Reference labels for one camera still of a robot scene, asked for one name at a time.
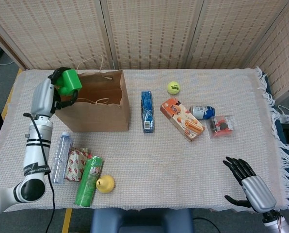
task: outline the tennis ball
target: tennis ball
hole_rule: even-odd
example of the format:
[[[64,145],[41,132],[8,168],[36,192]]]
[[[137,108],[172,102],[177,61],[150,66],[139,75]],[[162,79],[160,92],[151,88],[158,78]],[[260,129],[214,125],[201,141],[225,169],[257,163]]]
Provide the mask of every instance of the tennis ball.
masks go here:
[[[167,85],[167,92],[171,95],[178,94],[180,91],[179,83],[172,81]]]

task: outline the white tablecloth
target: white tablecloth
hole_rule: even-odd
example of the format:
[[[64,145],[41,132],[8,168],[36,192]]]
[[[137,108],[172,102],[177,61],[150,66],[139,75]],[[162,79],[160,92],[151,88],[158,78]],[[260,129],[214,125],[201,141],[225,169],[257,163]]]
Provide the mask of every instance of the white tablecloth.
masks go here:
[[[24,134],[30,120],[22,114],[30,111],[35,87],[51,73],[51,70],[25,71],[15,84],[0,134],[0,187],[23,180]],[[124,70],[124,75],[131,111],[129,131],[71,133],[74,146],[88,147],[93,155],[102,157],[102,174],[111,174],[116,181],[111,193],[95,193],[91,208],[243,210],[224,198],[230,195],[245,199],[240,185],[222,163],[226,156],[249,162],[273,192],[277,207],[286,208],[279,150],[271,133],[268,105],[257,90],[260,84],[253,69]],[[210,139],[205,130],[195,141],[188,142],[160,111],[161,103],[170,97],[166,91],[170,81],[180,83],[181,91],[176,97],[186,107],[210,105],[215,107],[216,115],[234,115],[236,133],[232,137]],[[152,134],[142,132],[142,90],[151,90],[153,94],[156,128]],[[50,166],[59,136],[70,131],[56,116],[52,121]],[[70,181],[54,185],[56,208],[78,208],[73,204],[78,186],[79,183]],[[42,199],[12,206],[8,211],[52,208],[51,195],[47,184]]]

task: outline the black cable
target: black cable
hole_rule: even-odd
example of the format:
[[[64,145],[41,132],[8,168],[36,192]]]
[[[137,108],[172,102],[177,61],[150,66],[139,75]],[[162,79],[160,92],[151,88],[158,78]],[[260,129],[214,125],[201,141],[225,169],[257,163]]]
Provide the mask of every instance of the black cable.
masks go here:
[[[210,223],[217,229],[217,231],[218,231],[219,233],[221,233],[221,231],[219,230],[219,228],[218,228],[212,221],[210,221],[210,220],[208,220],[208,219],[206,219],[206,218],[204,218],[204,217],[194,217],[194,218],[193,218],[193,221],[196,220],[196,219],[202,219],[202,220],[205,220],[205,221],[207,221],[207,222],[210,222]]]
[[[33,117],[32,117],[31,114],[29,114],[29,113],[24,113],[24,116],[25,116],[25,117],[29,117],[29,118],[32,120],[33,126],[34,126],[34,128],[36,129],[37,134],[38,134],[38,138],[39,138],[39,140],[40,140],[40,146],[41,146],[41,151],[42,151],[42,155],[43,155],[43,159],[44,159],[45,166],[48,166],[48,162],[47,162],[46,154],[45,154],[45,152],[44,152],[43,143],[42,143],[42,138],[41,138],[39,129],[38,129],[38,127],[37,127],[37,125],[36,125],[36,123],[35,123],[35,121],[34,121],[34,119],[33,119]],[[49,221],[49,223],[48,223],[48,226],[47,226],[47,229],[46,229],[46,233],[48,232],[49,226],[50,226],[51,223],[52,223],[52,220],[53,220],[53,217],[54,217],[54,213],[55,213],[55,193],[54,193],[54,188],[53,188],[53,185],[52,185],[52,182],[51,182],[51,177],[50,177],[49,173],[48,173],[48,182],[49,182],[49,185],[50,185],[50,187],[51,187],[52,194],[53,194],[53,195],[52,195],[53,211],[52,211],[51,219],[50,219],[50,221]]]

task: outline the orange box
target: orange box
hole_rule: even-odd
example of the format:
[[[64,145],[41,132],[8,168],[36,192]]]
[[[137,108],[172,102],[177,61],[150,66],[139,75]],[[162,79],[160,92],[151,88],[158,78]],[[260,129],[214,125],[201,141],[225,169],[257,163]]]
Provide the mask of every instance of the orange box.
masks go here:
[[[184,137],[191,142],[204,131],[203,125],[179,100],[172,97],[161,105],[161,112],[172,122]]]

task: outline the brown paper bag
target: brown paper bag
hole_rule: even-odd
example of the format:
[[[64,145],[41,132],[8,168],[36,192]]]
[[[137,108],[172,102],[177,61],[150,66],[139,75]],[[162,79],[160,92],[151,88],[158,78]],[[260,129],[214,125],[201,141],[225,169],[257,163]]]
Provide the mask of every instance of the brown paper bag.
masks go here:
[[[128,131],[129,102],[123,71],[86,72],[79,78],[82,89],[77,101],[56,110],[56,116],[73,132]]]

